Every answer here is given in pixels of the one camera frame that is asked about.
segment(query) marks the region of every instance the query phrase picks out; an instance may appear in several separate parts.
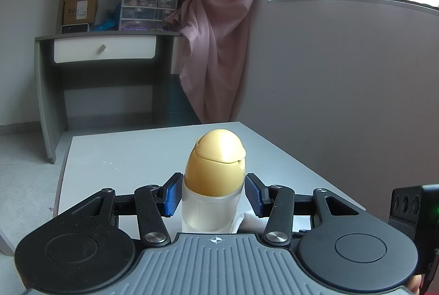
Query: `brown box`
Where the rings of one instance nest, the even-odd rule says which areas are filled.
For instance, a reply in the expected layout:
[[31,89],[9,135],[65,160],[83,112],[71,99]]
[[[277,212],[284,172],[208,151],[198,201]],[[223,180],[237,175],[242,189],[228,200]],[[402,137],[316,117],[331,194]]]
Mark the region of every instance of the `brown box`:
[[93,24],[97,0],[64,0],[64,25]]

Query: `bottle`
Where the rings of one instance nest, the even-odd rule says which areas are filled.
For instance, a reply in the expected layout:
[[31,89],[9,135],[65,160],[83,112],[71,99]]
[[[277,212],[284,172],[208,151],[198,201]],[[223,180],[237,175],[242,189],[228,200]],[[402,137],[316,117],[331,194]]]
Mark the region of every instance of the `bottle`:
[[245,177],[245,150],[229,130],[197,140],[182,182],[182,231],[230,233]]

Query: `box label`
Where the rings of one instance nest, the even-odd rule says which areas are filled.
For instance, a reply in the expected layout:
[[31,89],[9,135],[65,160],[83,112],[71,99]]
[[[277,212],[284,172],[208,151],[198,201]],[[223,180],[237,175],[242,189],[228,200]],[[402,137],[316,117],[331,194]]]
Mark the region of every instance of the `box label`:
[[81,0],[76,3],[76,20],[87,18],[87,0]]

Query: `silver screw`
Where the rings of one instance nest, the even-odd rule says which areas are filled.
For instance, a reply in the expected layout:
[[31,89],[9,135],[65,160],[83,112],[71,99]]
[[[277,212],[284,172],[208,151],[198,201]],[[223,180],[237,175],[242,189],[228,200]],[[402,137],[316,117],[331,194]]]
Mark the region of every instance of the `silver screw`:
[[282,243],[288,239],[284,232],[270,232],[266,234],[265,238],[273,243]]
[[166,235],[161,232],[146,233],[144,239],[149,243],[161,243],[166,240]]

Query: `gray ribbed plate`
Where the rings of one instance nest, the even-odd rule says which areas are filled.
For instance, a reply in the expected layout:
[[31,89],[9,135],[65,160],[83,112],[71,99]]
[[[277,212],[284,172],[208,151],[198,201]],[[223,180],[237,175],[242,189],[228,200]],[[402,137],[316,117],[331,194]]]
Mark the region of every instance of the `gray ribbed plate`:
[[[41,295],[28,290],[28,295]],[[179,234],[143,252],[126,277],[93,295],[335,295],[309,278],[285,249],[254,234]],[[391,295],[411,294],[404,287]]]

